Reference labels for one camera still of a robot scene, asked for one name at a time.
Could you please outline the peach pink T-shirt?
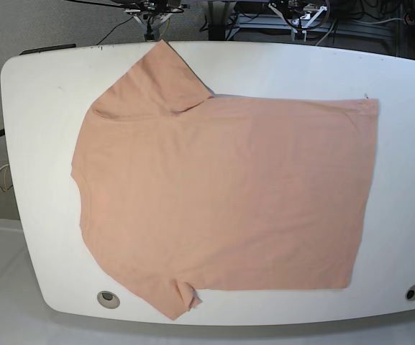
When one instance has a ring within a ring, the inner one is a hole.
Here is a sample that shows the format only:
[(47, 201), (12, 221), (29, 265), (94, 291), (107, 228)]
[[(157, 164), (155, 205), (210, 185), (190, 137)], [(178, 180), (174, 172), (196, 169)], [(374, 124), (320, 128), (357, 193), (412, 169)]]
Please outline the peach pink T-shirt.
[(215, 96), (158, 42), (81, 125), (71, 175), (84, 243), (170, 319), (203, 289), (344, 289), (377, 125), (375, 99)]

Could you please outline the black bar behind table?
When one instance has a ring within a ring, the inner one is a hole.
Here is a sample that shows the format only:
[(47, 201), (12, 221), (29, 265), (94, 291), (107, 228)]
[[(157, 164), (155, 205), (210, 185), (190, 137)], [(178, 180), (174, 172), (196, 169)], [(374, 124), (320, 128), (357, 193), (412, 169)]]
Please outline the black bar behind table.
[(66, 44), (66, 45), (54, 45), (48, 47), (39, 47), (30, 50), (23, 50), (19, 55), (29, 55), (29, 54), (37, 54), (41, 52), (49, 52), (49, 51), (56, 51), (56, 50), (65, 50), (65, 49), (72, 49), (76, 48), (76, 44)]

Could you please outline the left round table grommet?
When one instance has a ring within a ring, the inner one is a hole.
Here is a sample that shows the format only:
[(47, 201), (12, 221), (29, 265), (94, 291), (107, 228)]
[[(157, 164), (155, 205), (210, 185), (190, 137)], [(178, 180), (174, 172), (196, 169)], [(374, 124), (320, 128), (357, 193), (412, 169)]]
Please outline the left round table grommet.
[(101, 291), (97, 294), (98, 303), (107, 309), (116, 309), (120, 306), (119, 298), (112, 292)]

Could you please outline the round table grommet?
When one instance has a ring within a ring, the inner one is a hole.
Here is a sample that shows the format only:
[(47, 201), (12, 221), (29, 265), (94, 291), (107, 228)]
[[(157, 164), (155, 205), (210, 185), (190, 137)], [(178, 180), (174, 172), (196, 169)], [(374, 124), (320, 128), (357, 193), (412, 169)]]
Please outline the round table grommet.
[(119, 298), (112, 292), (101, 291), (97, 294), (98, 303), (107, 309), (116, 309), (120, 306)]
[(406, 300), (415, 301), (415, 285), (412, 285), (406, 292)]

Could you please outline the right round table grommet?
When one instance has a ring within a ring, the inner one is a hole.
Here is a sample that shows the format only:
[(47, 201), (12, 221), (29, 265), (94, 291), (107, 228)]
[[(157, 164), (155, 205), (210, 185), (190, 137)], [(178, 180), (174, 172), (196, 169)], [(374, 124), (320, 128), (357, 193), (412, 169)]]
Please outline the right round table grommet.
[(415, 301), (415, 285), (412, 285), (406, 292), (406, 300)]

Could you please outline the aluminium frame rail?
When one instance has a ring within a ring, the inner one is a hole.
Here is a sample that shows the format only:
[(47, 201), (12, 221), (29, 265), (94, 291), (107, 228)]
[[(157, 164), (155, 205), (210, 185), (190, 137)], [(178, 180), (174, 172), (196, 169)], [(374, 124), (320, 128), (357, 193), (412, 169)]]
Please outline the aluminium frame rail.
[[(376, 40), (389, 40), (395, 35), (402, 18), (391, 18), (380, 20), (379, 22), (364, 22), (357, 19), (353, 20), (329, 20), (322, 26), (311, 30), (310, 35), (325, 34), (329, 29), (331, 33), (336, 33), (345, 37), (361, 37)], [(252, 18), (245, 14), (240, 14), (234, 30), (250, 30), (256, 32), (283, 33), (284, 35), (295, 34), (282, 19), (272, 15), (260, 15)]]

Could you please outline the black table leg post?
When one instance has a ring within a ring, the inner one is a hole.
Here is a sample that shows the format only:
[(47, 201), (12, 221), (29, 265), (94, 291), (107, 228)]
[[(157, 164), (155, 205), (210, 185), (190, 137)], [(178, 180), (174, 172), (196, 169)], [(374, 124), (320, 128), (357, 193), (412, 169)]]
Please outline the black table leg post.
[(225, 41), (227, 36), (227, 22), (236, 1), (203, 1), (202, 7), (207, 19), (209, 40)]

